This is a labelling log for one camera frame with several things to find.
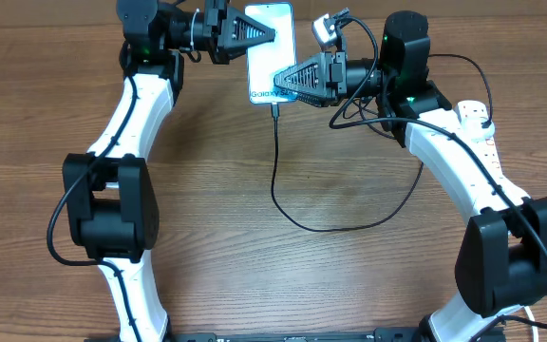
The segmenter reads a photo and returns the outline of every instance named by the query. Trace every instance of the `white robotic arm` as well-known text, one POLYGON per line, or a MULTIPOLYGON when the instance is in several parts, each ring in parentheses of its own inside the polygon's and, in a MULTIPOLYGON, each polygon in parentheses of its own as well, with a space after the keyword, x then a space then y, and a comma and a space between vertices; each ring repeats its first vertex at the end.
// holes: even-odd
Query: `white robotic arm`
MULTIPOLYGON (((147 160, 161 123, 174 107, 173 89, 169 80, 159 75, 140 73, 134 75, 133 80, 136 83, 138 99, 118 144, 107 154, 108 158, 120 159, 125 155, 132 155, 147 160)), ((133 89, 129 79, 126 78, 122 98, 111 121, 103 135, 90 146, 88 153, 99 156, 106 149, 128 112, 132 96, 133 89)), ((117 182, 108 182, 106 187, 118 188, 119 185, 117 182)), ((143 251, 137 263, 131 262, 127 257, 106 257, 104 261, 122 271, 123 283, 128 293, 127 305, 141 340, 164 341, 171 327, 168 315, 158 297, 151 264, 151 251, 143 251)), ((120 340, 122 342, 137 341, 125 308, 126 303, 124 303, 120 281, 111 268, 100 265, 99 269, 109 285, 118 312, 120 340)))
MULTIPOLYGON (((118 144, 107 155, 109 158, 121 158, 126 154, 131 154, 147 160, 161 123, 174 107, 173 90, 169 80, 163 79, 159 75, 140 73, 134 75, 133 78, 139 98, 118 144)), ((126 78, 123 83, 120 104, 103 135, 90 146, 87 150, 88 153, 93 152, 96 156, 101 155, 109 145, 111 137, 120 128, 131 102, 132 86, 126 78)))
MULTIPOLYGON (((491 124, 488 128, 482 128, 481 125, 487 120, 484 104, 462 101, 454 111, 437 109, 425 112, 420 115, 420 120, 455 133, 468 144, 515 205, 522 205, 523 200, 529 198, 524 190, 515 186, 501 172, 493 139, 495 126, 491 124)), ((471 217, 480 215, 484 208, 499 211, 508 207, 495 194, 472 159, 446 136, 422 125, 408 123, 406 148, 424 162, 441 183, 465 224, 471 217)), ((483 318, 472 312, 457 292, 447 305, 430 316, 429 325, 436 342, 467 341, 497 316, 511 314, 520 308, 520 305, 511 306, 483 318)))
MULTIPOLYGON (((481 126, 487 120, 484 104, 462 101, 453 111, 432 110, 420 114, 419 119, 455 133, 470 146, 515 205, 523 204, 523 199, 529 197, 501 172, 500 158, 493 139, 495 126, 481 126)), ((486 207, 496 211, 508 207, 495 194, 472 159, 446 136, 425 126, 408 123, 406 148, 432 171, 457 206, 465 224, 486 207)))

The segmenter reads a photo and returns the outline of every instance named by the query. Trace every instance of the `white cable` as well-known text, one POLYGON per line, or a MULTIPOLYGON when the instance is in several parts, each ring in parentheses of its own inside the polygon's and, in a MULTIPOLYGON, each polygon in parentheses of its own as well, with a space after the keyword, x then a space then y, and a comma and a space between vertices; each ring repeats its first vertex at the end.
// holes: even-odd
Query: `white cable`
POLYGON ((195 51, 196 49, 194 48, 194 25, 196 23, 196 15, 198 15, 199 13, 199 9, 196 9, 196 11, 194 12, 194 17, 191 19, 191 50, 192 51, 195 51))
MULTIPOLYGON (((532 321, 536 321, 536 318, 533 316, 533 313, 531 312, 531 308, 524 307, 524 312, 527 314, 527 317, 531 319, 532 321)), ((538 333, 538 327, 531 327, 531 330, 533 331, 533 342, 539 342, 539 333, 538 333)))

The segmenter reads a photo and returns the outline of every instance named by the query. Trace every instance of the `robotic arm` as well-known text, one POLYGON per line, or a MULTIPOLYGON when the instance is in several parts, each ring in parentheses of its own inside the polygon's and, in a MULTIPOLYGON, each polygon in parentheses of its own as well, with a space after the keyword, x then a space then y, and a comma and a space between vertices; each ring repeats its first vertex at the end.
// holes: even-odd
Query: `robotic arm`
POLYGON ((67 192, 75 180, 83 178, 67 200, 69 225, 73 241, 85 247, 89 258, 99 260, 113 295, 121 331, 111 341, 172 341, 151 266, 159 211, 146 160, 182 89, 181 54, 197 63, 205 51, 214 64, 229 64, 247 48, 272 41, 275 32, 228 7, 225 0, 206 0, 204 12, 196 9, 194 13, 158 0, 118 0, 117 13, 126 39, 120 64, 127 78, 103 135, 87 154, 69 154, 64 162, 67 192), (247 30, 253 33, 250 37, 247 30), (85 174, 127 115, 116 144, 85 174), (119 188, 120 198, 96 199, 93 192, 105 188, 119 188), (119 272, 106 265, 114 265, 119 272))
MULTIPOLYGON (((471 340, 496 317, 547 295, 547 259, 508 203, 457 142, 417 123, 393 119, 386 122, 382 118, 433 124, 463 141, 527 217, 546 249, 547 198, 531 199, 503 176, 493 139, 495 126, 484 104, 462 101, 453 110, 442 92, 427 80, 430 41, 424 16, 411 11, 391 14, 386 20, 378 61, 376 57, 347 60, 341 28, 349 22, 348 16, 349 11, 344 9, 314 21, 313 33, 323 51, 278 73, 274 83, 318 107, 340 105, 345 99, 375 99, 379 119, 373 121, 382 121, 384 130, 391 131, 401 147, 424 162, 467 225, 455 267, 458 293, 442 309, 425 317, 419 329, 377 329, 377 341, 471 340), (337 50, 326 51, 331 47, 337 50), (522 238, 522 242, 508 247, 509 234, 522 238)), ((331 128, 351 126, 334 123, 340 112, 331 120, 331 128)), ((500 336, 499 331, 492 331, 481 341, 500 341, 500 336)))
MULTIPOLYGON (((108 341, 467 341, 501 314, 547 295, 547 258, 465 152, 435 130, 392 122, 384 123, 384 129, 427 165, 467 225, 455 268, 458 293, 446 306, 426 316, 419 328, 379 328, 374 333, 173 335, 151 266, 159 211, 146 160, 163 119, 173 110, 182 89, 182 54, 199 62, 200 52, 207 52, 214 64, 228 64, 246 48, 272 41, 274 31, 228 7, 224 0, 206 0, 204 12, 194 13, 158 0, 118 0, 117 12, 127 43, 120 57, 128 76, 122 99, 88 153, 69 154, 63 165, 71 236, 77 245, 85 247, 89 258, 99 261, 118 311, 120 335, 108 341), (248 38, 247 29, 260 34, 248 38), (116 145, 108 149, 128 112, 132 115, 125 129, 116 145), (93 165, 99 156, 101 162, 93 165), (78 186, 70 191, 77 180, 78 186), (107 187, 119 188, 119 199, 94 197, 93 192, 107 187), (509 233, 522 242, 508 247, 509 233)), ((409 11, 390 15, 381 58, 351 61, 341 30, 349 22, 348 15, 344 10, 316 20, 313 32, 323 52, 282 71, 274 83, 297 92, 299 100, 321 107, 339 105, 353 97, 375 99, 380 118, 419 120, 455 134, 496 178, 547 249, 547 198, 530 199, 503 176, 493 139, 495 127, 484 105, 464 101, 453 110, 434 83, 426 79, 429 37, 425 17, 409 11), (324 51, 331 47, 337 50, 324 51)), ((492 331, 481 341, 503 339, 501 332, 492 331)))

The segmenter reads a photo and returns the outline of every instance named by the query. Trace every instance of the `phone screen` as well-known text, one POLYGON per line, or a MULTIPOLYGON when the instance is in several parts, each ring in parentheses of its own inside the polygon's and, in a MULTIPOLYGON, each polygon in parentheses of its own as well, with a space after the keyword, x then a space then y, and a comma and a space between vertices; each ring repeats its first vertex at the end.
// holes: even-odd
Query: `phone screen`
POLYGON ((274 85, 276 73, 294 66, 294 26, 289 3, 248 5, 244 13, 271 29, 273 42, 249 47, 248 96, 253 104, 284 103, 296 100, 296 93, 274 85))

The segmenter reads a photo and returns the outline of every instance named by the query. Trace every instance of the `black bracket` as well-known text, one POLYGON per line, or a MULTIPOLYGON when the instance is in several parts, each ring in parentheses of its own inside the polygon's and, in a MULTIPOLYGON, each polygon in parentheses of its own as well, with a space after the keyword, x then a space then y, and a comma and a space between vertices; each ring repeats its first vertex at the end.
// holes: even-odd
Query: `black bracket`
MULTIPOLYGON (((200 336, 206 335, 206 336, 213 336, 215 335, 213 333, 202 333, 200 336)), ((215 342, 216 340, 213 338, 206 338, 203 342, 215 342)), ((106 338, 87 338, 84 340, 84 342, 123 342, 119 336, 111 336, 106 338)), ((175 336, 172 334, 172 324, 170 323, 170 317, 168 316, 166 318, 166 334, 164 335, 163 339, 161 341, 155 341, 155 342, 181 342, 177 339, 175 339, 175 336)))
POLYGON ((398 77, 390 92, 410 96, 427 79, 430 39, 427 18, 417 12, 401 10, 386 19, 379 63, 386 74, 395 70, 398 77))
MULTIPOLYGON (((93 154, 69 154, 63 163, 65 190, 96 159, 93 154)), ((83 177, 66 203, 73 242, 92 259, 128 257, 141 260, 158 236, 160 212, 143 158, 104 158, 83 177), (108 182, 119 185, 119 199, 97 199, 108 182)))
POLYGON ((174 101, 182 90, 185 70, 185 59, 177 50, 167 51, 157 63, 145 63, 138 60, 138 56, 133 54, 126 46, 122 47, 120 52, 120 67, 125 73, 134 76, 137 73, 158 75, 160 78, 168 80, 174 94, 174 101))
POLYGON ((273 77, 273 83, 294 91, 298 99, 317 107, 339 104, 348 93, 346 53, 319 52, 273 77))
MULTIPOLYGON (((453 105, 444 97, 433 81, 427 81, 412 93, 380 93, 377 98, 377 109, 380 118, 419 119, 421 113, 430 110, 452 110, 453 105)), ((385 131, 391 131, 401 147, 405 146, 406 123, 381 123, 385 131)))
POLYGON ((213 64, 229 64, 247 48, 275 38, 274 29, 230 7, 229 0, 205 0, 203 12, 160 0, 118 0, 117 13, 135 60, 150 65, 165 63, 170 49, 190 56, 207 51, 213 64))
MULTIPOLYGON (((435 342, 418 328, 377 328, 374 342, 435 342)), ((505 342, 503 328, 494 328, 479 339, 479 342, 505 342)))
MULTIPOLYGON (((547 249, 547 198, 519 207, 547 249)), ((513 305, 532 305, 547 295, 547 259, 509 210, 484 209, 463 237, 455 280, 465 304, 488 317, 513 305), (522 238, 508 246, 508 231, 522 238)))

